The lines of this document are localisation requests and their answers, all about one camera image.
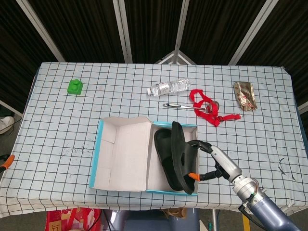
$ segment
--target foil wrapper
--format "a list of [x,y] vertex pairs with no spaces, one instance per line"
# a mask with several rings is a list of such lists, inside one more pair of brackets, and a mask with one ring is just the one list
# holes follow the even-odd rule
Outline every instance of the foil wrapper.
[[234,92],[244,111],[257,109],[254,86],[249,82],[235,82]]

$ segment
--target black grid line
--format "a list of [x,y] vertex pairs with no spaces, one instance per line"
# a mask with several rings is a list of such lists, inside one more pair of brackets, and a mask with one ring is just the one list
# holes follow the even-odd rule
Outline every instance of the black grid line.
[[[244,117],[215,128],[194,111],[162,107],[166,102],[192,105],[188,91],[147,95],[154,83],[179,77],[189,78],[192,89],[203,89],[219,101],[221,115]],[[76,78],[84,83],[82,94],[68,95],[68,83]],[[234,82],[240,80],[254,85],[257,110],[241,111],[233,92]],[[198,139],[224,150],[279,207],[289,206],[287,214],[307,206],[308,160],[291,78],[280,67],[42,63],[29,99],[13,149],[16,161],[1,180],[0,217],[76,206],[237,210],[241,202],[222,179],[200,182],[197,197],[89,188],[98,122],[109,116],[197,124]],[[199,172],[212,170],[214,160],[200,153]]]

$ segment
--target cardboard box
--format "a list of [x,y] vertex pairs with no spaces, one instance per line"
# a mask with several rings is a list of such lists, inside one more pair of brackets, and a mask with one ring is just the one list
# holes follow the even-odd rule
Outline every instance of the cardboard box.
[[[186,141],[197,139],[196,125],[182,125]],[[145,117],[109,117],[100,120],[89,186],[109,191],[188,195],[168,184],[159,161],[154,134],[171,123],[150,122]]]

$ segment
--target bottle label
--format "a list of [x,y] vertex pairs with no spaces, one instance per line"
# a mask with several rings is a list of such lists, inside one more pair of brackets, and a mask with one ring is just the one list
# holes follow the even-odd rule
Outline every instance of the bottle label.
[[167,82],[159,83],[160,94],[165,95],[170,93],[169,84]]

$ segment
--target buckle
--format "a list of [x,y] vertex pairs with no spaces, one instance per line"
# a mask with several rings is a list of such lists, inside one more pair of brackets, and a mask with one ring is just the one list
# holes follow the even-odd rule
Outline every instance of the buckle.
[[218,120],[220,121],[220,122],[222,122],[222,121],[225,121],[224,119],[223,119],[223,117],[222,116],[217,116],[217,118],[218,118]]

